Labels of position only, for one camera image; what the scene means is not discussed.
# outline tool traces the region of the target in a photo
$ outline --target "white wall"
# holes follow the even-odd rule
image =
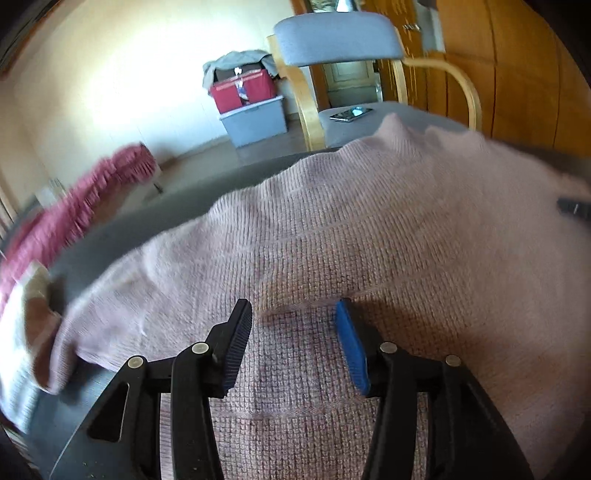
[[[203,63],[267,49],[292,14],[290,0],[63,0],[11,73],[49,175],[71,184],[128,142],[165,160],[224,136]]]
[[[49,181],[22,124],[10,80],[0,82],[0,188],[18,210]]]

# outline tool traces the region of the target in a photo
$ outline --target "gray chair backrest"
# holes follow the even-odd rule
[[[285,64],[296,67],[405,56],[390,20],[371,12],[296,15],[274,31]]]

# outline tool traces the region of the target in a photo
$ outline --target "chair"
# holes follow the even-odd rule
[[[281,77],[288,79],[294,92],[309,151],[340,147],[356,138],[372,135],[389,113],[397,113],[406,125],[419,131],[424,131],[430,125],[449,131],[465,131],[466,127],[460,123],[408,105],[403,65],[433,67],[452,75],[466,95],[469,128],[482,129],[478,92],[466,74],[443,60],[406,58],[398,30],[383,15],[371,12],[296,15],[275,25],[274,33],[268,37],[271,53]],[[374,111],[350,123],[336,122],[329,118],[350,107],[329,108],[318,112],[314,96],[300,67],[377,59],[392,62],[398,102],[364,103],[364,106]]]

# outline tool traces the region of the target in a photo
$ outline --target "door handle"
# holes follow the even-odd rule
[[[402,29],[406,30],[406,31],[413,31],[413,32],[420,32],[421,31],[420,25],[416,24],[416,23],[408,23],[406,25],[403,25]]]

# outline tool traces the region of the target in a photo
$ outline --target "smartphone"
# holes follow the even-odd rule
[[[370,113],[373,108],[365,108],[364,106],[354,106],[344,112],[339,112],[331,115],[329,118],[337,122],[352,122],[357,120],[360,116],[364,116],[366,113]]]

